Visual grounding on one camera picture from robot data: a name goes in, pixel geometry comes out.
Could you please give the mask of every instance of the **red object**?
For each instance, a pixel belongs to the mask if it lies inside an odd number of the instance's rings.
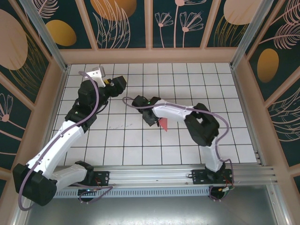
[[[168,119],[167,118],[161,118],[158,122],[165,131],[168,131]]]

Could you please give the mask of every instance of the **flower illustration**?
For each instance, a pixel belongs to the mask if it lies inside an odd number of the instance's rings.
[[[201,13],[190,13],[187,17],[187,13],[180,13],[180,23],[183,31],[182,47],[184,48],[184,37],[186,32],[201,30],[203,29],[203,23],[201,23],[202,18]]]
[[[160,13],[155,13],[155,19],[159,26],[161,44],[163,45],[163,48],[164,48],[165,46],[164,46],[164,42],[163,42],[161,28],[173,25],[173,20],[171,20],[170,13],[162,13],[161,15],[160,15]]]
[[[7,100],[5,100],[4,94],[0,94],[0,121],[9,121],[9,114],[13,106],[13,101],[14,99],[10,95],[7,95]]]
[[[25,130],[25,128],[15,124],[9,120],[9,115],[10,115],[11,109],[13,107],[13,102],[14,102],[14,99],[12,96],[7,95],[7,98],[5,99],[4,94],[3,93],[0,94],[0,122],[9,122],[16,127],[20,128],[22,130]],[[8,137],[14,138],[16,140],[19,140],[19,141],[21,140],[21,138],[16,137],[12,134],[9,134],[3,130],[0,130],[0,133],[6,135]]]
[[[177,6],[184,6],[184,5],[198,5],[205,3],[206,0],[175,0],[175,4]]]
[[[175,4],[177,7],[176,7],[175,25],[174,25],[174,48],[176,48],[176,24],[177,24],[178,8],[184,5],[198,5],[205,2],[206,0],[175,0]]]

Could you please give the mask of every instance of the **metal floor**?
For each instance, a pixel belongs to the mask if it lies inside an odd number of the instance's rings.
[[[265,186],[236,187],[222,201],[207,196],[103,198],[91,205],[53,199],[26,225],[277,225]]]
[[[72,65],[64,88],[55,134],[71,109],[82,82],[79,71],[91,71],[99,64]],[[111,99],[89,131],[67,152],[59,165],[78,160],[100,165],[198,165],[205,164],[203,149],[196,145],[184,124],[168,121],[168,131],[149,127],[142,115],[126,107],[122,97],[161,97],[180,105],[203,103],[225,118],[230,132],[220,141],[223,158],[233,163],[257,163],[246,120],[228,63],[144,63],[101,64],[106,77],[123,75],[127,88]],[[220,133],[225,131],[219,120]]]

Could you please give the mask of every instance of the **white grid floor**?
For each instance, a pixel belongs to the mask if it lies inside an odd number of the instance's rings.
[[[71,109],[82,82],[78,71],[99,64],[72,65],[53,128],[55,134]],[[239,97],[228,63],[101,64],[106,77],[123,75],[127,88],[112,98],[89,131],[79,139],[59,165],[78,160],[91,165],[205,164],[203,149],[191,139],[184,124],[168,121],[168,131],[149,127],[142,115],[126,107],[122,98],[143,95],[180,105],[203,103],[230,123],[229,134],[220,141],[223,158],[233,163],[257,163]],[[225,125],[219,121],[219,132]]]

